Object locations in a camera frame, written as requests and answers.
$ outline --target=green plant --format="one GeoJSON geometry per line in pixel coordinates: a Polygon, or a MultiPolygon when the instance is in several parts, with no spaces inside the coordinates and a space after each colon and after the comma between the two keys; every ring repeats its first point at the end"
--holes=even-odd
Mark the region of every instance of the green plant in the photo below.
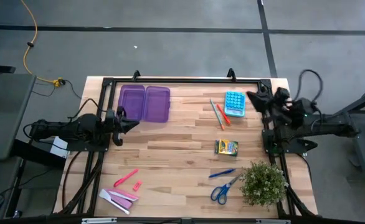
{"type": "Polygon", "coordinates": [[[276,165],[261,161],[252,162],[251,168],[244,168],[241,181],[244,185],[239,189],[244,195],[244,202],[249,205],[266,206],[285,198],[285,187],[288,186],[283,171],[276,165]]]}

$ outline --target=gray floor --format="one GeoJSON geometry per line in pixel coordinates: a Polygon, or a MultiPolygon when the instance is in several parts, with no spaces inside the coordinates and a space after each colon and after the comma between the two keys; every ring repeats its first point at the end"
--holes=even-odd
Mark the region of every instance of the gray floor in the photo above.
{"type": "MultiPolygon", "coordinates": [[[[256,0],[26,0],[39,25],[103,27],[190,27],[261,29],[256,0]]],[[[365,30],[365,0],[263,0],[270,29],[365,30]]],[[[31,25],[16,0],[0,0],[0,24],[31,25]]],[[[0,30],[0,65],[25,73],[22,56],[31,31],[0,30]]],[[[365,35],[270,35],[278,77],[288,78],[296,93],[304,68],[318,71],[325,89],[318,100],[333,113],[365,92],[365,35]]],[[[165,32],[39,32],[29,54],[29,68],[46,78],[70,80],[81,94],[88,75],[223,77],[234,68],[240,77],[270,77],[262,34],[165,32]]],[[[302,96],[312,97],[318,84],[305,78],[302,96]]],[[[36,86],[49,93],[51,87],[36,86]]],[[[53,96],[32,95],[22,124],[40,118],[66,120],[79,99],[69,86],[53,96]]],[[[319,213],[328,218],[365,221],[365,183],[349,185],[357,172],[347,160],[351,141],[335,136],[314,138],[309,153],[319,213]]],[[[59,182],[54,178],[51,183],[59,182]]],[[[49,213],[52,203],[35,198],[55,195],[49,183],[29,185],[19,208],[25,215],[49,213]]]]}

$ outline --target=wooden tabletop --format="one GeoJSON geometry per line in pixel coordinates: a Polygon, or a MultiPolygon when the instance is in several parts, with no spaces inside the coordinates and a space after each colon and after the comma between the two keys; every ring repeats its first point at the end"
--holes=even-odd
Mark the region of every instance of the wooden tabletop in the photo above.
{"type": "MultiPolygon", "coordinates": [[[[87,77],[82,102],[87,98],[98,101],[103,77],[87,77]]],[[[112,188],[113,183],[134,169],[139,171],[119,189],[137,195],[140,199],[130,208],[131,217],[193,217],[193,218],[275,218],[276,207],[266,208],[245,205],[236,182],[228,192],[227,203],[219,205],[210,194],[235,177],[242,167],[251,161],[268,161],[262,146],[263,129],[261,114],[255,112],[246,98],[244,118],[230,117],[231,125],[221,130],[209,103],[224,105],[227,90],[240,92],[257,91],[254,84],[209,83],[146,83],[145,86],[164,86],[170,89],[171,106],[167,123],[142,121],[126,135],[122,135],[122,147],[112,142],[105,154],[100,189],[112,188]],[[237,157],[214,154],[214,141],[228,139],[239,142],[237,157]],[[222,170],[237,168],[230,175],[209,179],[208,176],[222,170]],[[136,182],[143,182],[137,192],[132,190],[136,182]]],[[[116,108],[122,84],[117,84],[114,107],[116,108]]],[[[288,88],[287,79],[272,79],[273,91],[277,87],[288,88]]],[[[107,105],[109,91],[105,97],[107,105]]],[[[82,113],[96,113],[96,107],[88,103],[82,113]]],[[[65,170],[75,153],[67,158],[65,170]]],[[[66,183],[66,203],[82,184],[87,153],[81,153],[72,164],[66,183]]],[[[293,189],[314,213],[317,213],[310,176],[300,157],[287,154],[287,164],[293,189]]],[[[90,200],[91,188],[86,197],[90,200]]],[[[54,212],[61,210],[62,185],[59,188],[54,212]]],[[[95,216],[127,216],[106,200],[97,197],[95,216]]]]}

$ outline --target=pink highlighter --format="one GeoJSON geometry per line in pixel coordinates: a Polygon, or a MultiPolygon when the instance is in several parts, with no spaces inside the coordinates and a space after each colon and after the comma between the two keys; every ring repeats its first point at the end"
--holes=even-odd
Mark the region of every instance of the pink highlighter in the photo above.
{"type": "Polygon", "coordinates": [[[120,185],[121,183],[123,183],[125,180],[127,180],[129,177],[131,177],[133,174],[137,173],[138,169],[133,170],[131,173],[127,174],[125,177],[123,177],[122,179],[116,181],[113,184],[113,187],[116,187],[117,185],[120,185]]]}

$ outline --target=purple container lid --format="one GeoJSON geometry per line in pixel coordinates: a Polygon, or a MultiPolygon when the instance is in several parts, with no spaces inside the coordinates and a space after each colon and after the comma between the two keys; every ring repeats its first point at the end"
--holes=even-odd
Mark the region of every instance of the purple container lid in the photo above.
{"type": "Polygon", "coordinates": [[[150,122],[165,123],[169,119],[170,89],[148,86],[145,93],[143,119],[150,122]]]}
{"type": "Polygon", "coordinates": [[[123,106],[126,118],[140,121],[143,112],[145,87],[143,85],[123,85],[120,90],[118,106],[123,106]]]}

